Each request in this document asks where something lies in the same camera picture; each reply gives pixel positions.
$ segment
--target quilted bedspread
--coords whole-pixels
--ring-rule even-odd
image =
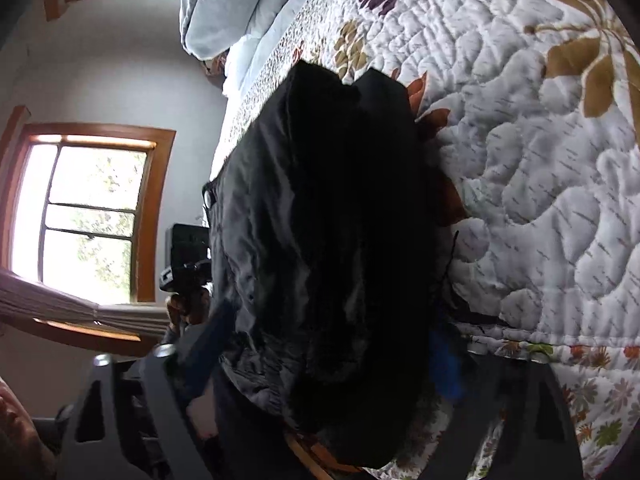
[[[244,99],[214,171],[298,60],[408,88],[441,192],[442,253],[497,354],[546,354],[584,473],[640,417],[640,56],[605,0],[309,0]],[[380,168],[381,175],[385,168]],[[380,479],[416,478],[450,407],[418,405]],[[490,466],[500,421],[470,478]]]

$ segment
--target curtain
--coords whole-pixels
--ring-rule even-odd
[[[168,324],[164,306],[100,305],[30,282],[6,269],[0,269],[0,314],[75,324],[98,322],[106,328],[149,336],[163,335]]]

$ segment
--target quilt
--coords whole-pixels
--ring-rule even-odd
[[[597,478],[640,418],[640,56],[615,12],[606,0],[308,0],[214,174],[299,59],[345,83],[373,67],[407,87],[443,262],[459,232],[454,288],[511,327],[460,329],[485,351],[551,362]],[[425,396],[396,459],[371,473],[416,478],[449,414]],[[488,472],[500,428],[469,478]]]

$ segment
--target wall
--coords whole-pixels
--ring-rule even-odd
[[[200,222],[200,188],[226,106],[180,46],[178,6],[178,0],[85,0],[45,23],[42,3],[35,1],[0,52],[0,77],[3,70],[10,76],[0,78],[0,120],[25,104],[36,122],[176,130],[162,194],[157,272],[164,267],[165,230],[175,222]],[[0,376],[27,410],[53,416],[78,394],[93,355],[6,328]]]

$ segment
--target black camera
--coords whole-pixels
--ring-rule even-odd
[[[166,233],[168,267],[159,279],[160,290],[174,292],[185,298],[181,314],[191,311],[191,298],[200,287],[211,281],[211,260],[208,258],[209,230],[206,227],[174,224]]]

